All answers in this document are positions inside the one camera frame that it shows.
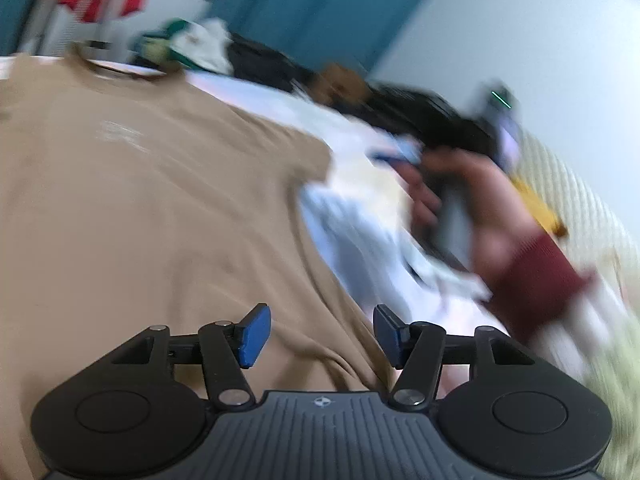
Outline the dark red sleeve forearm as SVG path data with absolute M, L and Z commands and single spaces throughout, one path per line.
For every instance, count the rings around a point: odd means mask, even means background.
M 491 286 L 488 310 L 513 339 L 528 344 L 538 330 L 567 314 L 595 276 L 577 272 L 552 237 L 540 231 L 521 244 Z

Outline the person right hand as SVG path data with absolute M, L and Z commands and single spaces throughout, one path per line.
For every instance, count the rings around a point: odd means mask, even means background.
M 488 286 L 500 280 L 520 247 L 541 232 L 509 178 L 484 155 L 438 150 L 425 154 L 420 167 L 396 162 L 393 168 L 407 185 L 412 235 L 434 226 L 440 208 L 439 198 L 426 186 L 421 172 L 446 174 L 464 182 L 471 216 L 471 271 Z

